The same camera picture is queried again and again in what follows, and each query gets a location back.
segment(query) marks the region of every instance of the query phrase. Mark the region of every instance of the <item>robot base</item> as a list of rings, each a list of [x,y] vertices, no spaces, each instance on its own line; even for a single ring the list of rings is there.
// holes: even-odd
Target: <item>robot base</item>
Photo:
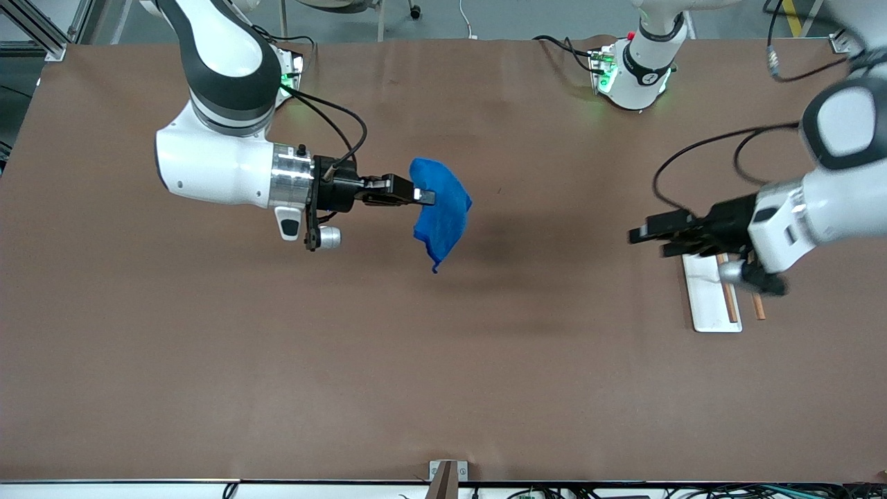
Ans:
[[[591,68],[604,71],[603,75],[592,73],[592,88],[595,93],[604,95],[619,107],[638,110],[653,104],[659,94],[665,91],[671,70],[653,84],[638,83],[638,79],[628,72],[622,62],[622,53],[628,43],[628,39],[624,38],[601,48],[600,52],[589,57]]]

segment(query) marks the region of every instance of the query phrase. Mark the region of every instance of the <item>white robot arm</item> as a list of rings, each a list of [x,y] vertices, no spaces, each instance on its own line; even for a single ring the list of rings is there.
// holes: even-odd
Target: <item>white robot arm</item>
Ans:
[[[271,208],[280,236],[298,241],[304,234],[309,250],[335,248],[341,241],[338,229],[319,225],[318,210],[347,212],[355,200],[373,206],[434,204],[433,192],[397,175],[359,177],[353,162],[312,157],[304,145],[266,140],[276,107],[298,93],[282,85],[293,81],[298,64],[291,52],[259,36],[228,0],[143,4],[176,31],[190,89],[182,112],[155,138],[157,171],[171,193]],[[251,0],[235,4],[255,6]]]
[[[739,260],[720,266],[723,280],[784,295],[779,273],[817,246],[887,235],[887,40],[880,21],[872,21],[887,19],[887,4],[851,4],[832,12],[866,48],[851,58],[849,76],[804,112],[800,133],[813,171],[720,202],[704,218],[686,210],[649,217],[629,232],[631,243],[668,241],[666,257],[737,253]]]
[[[594,54],[595,90],[626,109],[643,109],[665,91],[675,54],[687,39],[684,11],[719,9],[740,0],[630,0],[640,11],[634,38]]]

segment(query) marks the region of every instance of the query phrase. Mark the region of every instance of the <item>metal bracket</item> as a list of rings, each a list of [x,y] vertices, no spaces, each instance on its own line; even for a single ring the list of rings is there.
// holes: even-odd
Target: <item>metal bracket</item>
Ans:
[[[47,61],[65,58],[65,45],[71,40],[30,0],[0,0],[0,12],[46,51]]]
[[[61,46],[61,52],[46,52],[46,57],[43,58],[46,62],[61,62],[65,60],[65,54],[67,53],[67,44],[63,44]]]
[[[434,479],[428,486],[425,499],[459,498],[459,482],[463,481],[463,476],[464,479],[468,478],[468,461],[452,459],[432,461],[428,464],[428,470]]]
[[[856,40],[853,39],[852,36],[849,36],[846,32],[841,33],[840,31],[836,31],[835,33],[828,34],[828,44],[832,47],[832,52],[834,53],[851,53],[851,52],[859,52],[860,48],[856,43]]]
[[[454,471],[459,481],[468,481],[468,461],[460,461],[458,459],[438,459],[428,463],[428,479],[435,479],[437,471],[441,469],[442,463],[452,463],[455,466]]]

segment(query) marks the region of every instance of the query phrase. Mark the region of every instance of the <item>silver cylinder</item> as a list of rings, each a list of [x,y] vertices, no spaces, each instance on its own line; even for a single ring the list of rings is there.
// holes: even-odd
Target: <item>silver cylinder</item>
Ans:
[[[268,206],[304,209],[314,181],[314,163],[304,148],[274,144]]]
[[[320,246],[318,250],[334,250],[341,245],[341,230],[338,227],[320,226]]]

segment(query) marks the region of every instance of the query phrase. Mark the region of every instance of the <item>chair leg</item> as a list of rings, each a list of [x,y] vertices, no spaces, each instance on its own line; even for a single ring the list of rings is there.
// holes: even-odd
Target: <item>chair leg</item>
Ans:
[[[376,10],[379,12],[379,33],[376,36],[376,41],[381,42],[385,39],[385,0],[379,0]]]

